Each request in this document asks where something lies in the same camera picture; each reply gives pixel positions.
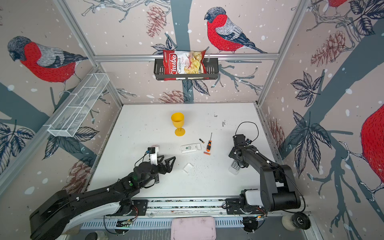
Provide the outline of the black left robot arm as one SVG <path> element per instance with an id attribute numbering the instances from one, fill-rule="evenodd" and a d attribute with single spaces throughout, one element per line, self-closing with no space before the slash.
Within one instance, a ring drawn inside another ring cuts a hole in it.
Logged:
<path id="1" fill-rule="evenodd" d="M 112 185 L 93 191 L 69 194 L 60 190 L 48 198 L 30 215 L 32 240 L 55 240 L 71 227 L 103 214 L 102 208 L 116 203 L 117 209 L 110 212 L 128 212 L 131 199 L 141 189 L 149 188 L 149 182 L 158 175 L 171 173 L 176 157 L 158 157 L 158 164 L 142 162 L 133 172 Z"/>

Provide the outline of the white battery cover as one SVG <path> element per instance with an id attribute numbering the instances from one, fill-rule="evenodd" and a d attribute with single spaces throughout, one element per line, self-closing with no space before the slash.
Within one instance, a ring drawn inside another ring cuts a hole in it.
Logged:
<path id="1" fill-rule="evenodd" d="M 192 170 L 193 170 L 194 166 L 191 164 L 191 163 L 187 163 L 184 168 L 183 168 L 183 171 L 188 174 L 190 173 Z"/>

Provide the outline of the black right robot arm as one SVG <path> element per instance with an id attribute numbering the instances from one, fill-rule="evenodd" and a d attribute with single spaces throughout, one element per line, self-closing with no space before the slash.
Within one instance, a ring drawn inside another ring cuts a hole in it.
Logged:
<path id="1" fill-rule="evenodd" d="M 264 208 L 269 211 L 299 209 L 301 198 L 288 165 L 279 165 L 267 157 L 246 139 L 245 135 L 233 136 L 234 147 L 229 157 L 240 168 L 253 167 L 260 175 L 260 196 Z"/>

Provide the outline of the white air conditioner remote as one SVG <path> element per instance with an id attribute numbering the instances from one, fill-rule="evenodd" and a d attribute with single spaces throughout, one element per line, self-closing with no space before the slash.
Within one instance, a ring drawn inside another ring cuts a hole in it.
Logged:
<path id="1" fill-rule="evenodd" d="M 201 147 L 200 143 L 188 144 L 188 145 L 183 145 L 180 147 L 182 154 L 193 153 L 196 151 L 200 151 L 201 149 L 202 149 L 202 147 Z"/>

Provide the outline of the orange handled screwdriver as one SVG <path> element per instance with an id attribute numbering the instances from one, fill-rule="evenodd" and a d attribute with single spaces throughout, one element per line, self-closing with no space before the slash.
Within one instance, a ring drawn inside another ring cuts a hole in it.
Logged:
<path id="1" fill-rule="evenodd" d="M 212 146 L 212 134 L 211 133 L 211 137 L 210 137 L 210 140 L 208 141 L 208 145 L 207 145 L 207 152 L 209 153 L 211 151 L 211 146 Z"/>

